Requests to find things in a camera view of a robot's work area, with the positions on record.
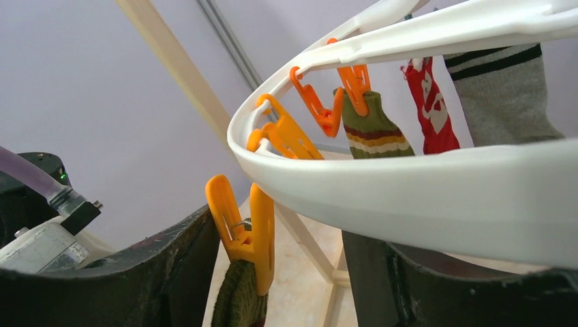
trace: dark green sock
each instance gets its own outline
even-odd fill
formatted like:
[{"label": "dark green sock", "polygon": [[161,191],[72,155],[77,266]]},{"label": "dark green sock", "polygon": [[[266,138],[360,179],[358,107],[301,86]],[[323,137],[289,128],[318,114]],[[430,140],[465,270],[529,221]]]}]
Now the dark green sock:
[{"label": "dark green sock", "polygon": [[231,262],[213,312],[212,327],[263,327],[269,295],[257,295],[255,266]]}]

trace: plastic clip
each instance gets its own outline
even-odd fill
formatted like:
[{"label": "plastic clip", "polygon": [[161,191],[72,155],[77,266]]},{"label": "plastic clip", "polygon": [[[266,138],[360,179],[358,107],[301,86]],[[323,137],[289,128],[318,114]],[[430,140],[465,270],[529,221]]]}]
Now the plastic clip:
[{"label": "plastic clip", "polygon": [[299,80],[303,78],[303,75],[297,75],[297,70],[299,70],[299,67],[295,66],[289,72],[291,82],[295,86],[295,89],[301,96],[303,102],[305,102],[305,105],[315,119],[315,122],[317,122],[317,125],[321,127],[323,133],[330,138],[334,138],[337,136],[337,132],[339,132],[339,124],[341,123],[344,89],[342,87],[337,89],[335,98],[333,99],[333,109],[326,109],[321,104],[317,92],[315,92],[315,89],[313,89],[310,84],[305,86],[301,85]]},{"label": "plastic clip", "polygon": [[247,141],[247,148],[256,151],[259,141],[266,138],[273,148],[290,159],[323,159],[315,144],[297,125],[285,108],[272,95],[266,93],[257,99],[257,107],[269,101],[272,109],[279,115],[276,123],[267,123],[262,129],[254,130]]},{"label": "plastic clip", "polygon": [[[327,44],[335,42],[337,42],[337,39],[332,37],[327,41]],[[345,91],[349,95],[355,112],[357,112],[359,116],[367,116],[367,114],[369,114],[369,108],[365,103],[365,99],[363,99],[363,94],[371,90],[367,65],[337,68],[337,73],[344,84]]]},{"label": "plastic clip", "polygon": [[257,184],[251,186],[251,230],[241,220],[229,180],[224,175],[211,178],[204,188],[209,209],[229,260],[245,260],[255,265],[257,295],[269,292],[275,275],[275,209],[273,199]]}]

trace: red sock pattern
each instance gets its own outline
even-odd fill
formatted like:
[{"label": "red sock pattern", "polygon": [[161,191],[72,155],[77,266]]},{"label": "red sock pattern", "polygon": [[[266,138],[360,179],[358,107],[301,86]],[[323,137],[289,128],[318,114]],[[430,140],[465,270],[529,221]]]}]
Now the red sock pattern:
[{"label": "red sock pattern", "polygon": [[424,136],[423,153],[426,155],[459,149],[444,96],[433,80],[433,61],[433,58],[412,59],[407,68],[401,68],[417,105],[417,117]]}]

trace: sock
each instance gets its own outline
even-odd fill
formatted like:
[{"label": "sock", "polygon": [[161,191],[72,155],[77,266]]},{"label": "sock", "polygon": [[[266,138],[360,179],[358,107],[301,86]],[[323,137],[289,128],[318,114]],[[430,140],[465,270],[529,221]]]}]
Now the sock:
[{"label": "sock", "polygon": [[426,155],[459,149],[444,96],[434,80],[433,61],[432,57],[412,59],[401,68],[417,106]]},{"label": "sock", "polygon": [[348,95],[344,94],[341,118],[353,157],[367,159],[414,155],[404,134],[385,116],[381,105],[381,95],[368,91],[363,94],[363,98],[369,108],[369,113],[365,117],[355,112]]},{"label": "sock", "polygon": [[448,54],[444,59],[474,146],[564,138],[546,115],[540,44]]},{"label": "sock", "polygon": [[211,327],[263,327],[269,295],[258,296],[255,266],[231,262],[215,303]]}]

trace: wooden frame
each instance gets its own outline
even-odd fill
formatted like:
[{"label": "wooden frame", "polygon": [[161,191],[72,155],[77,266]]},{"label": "wooden frame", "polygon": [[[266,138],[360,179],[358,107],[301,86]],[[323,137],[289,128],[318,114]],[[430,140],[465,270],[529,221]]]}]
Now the wooden frame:
[{"label": "wooden frame", "polygon": [[[154,5],[150,0],[116,0],[116,2],[221,143],[233,155],[226,136],[230,115]],[[328,327],[335,308],[337,288],[351,286],[348,272],[338,270],[344,260],[343,245],[339,247],[338,256],[332,263],[295,212],[276,204],[275,216],[328,283],[324,306],[318,320],[318,326]]]}]

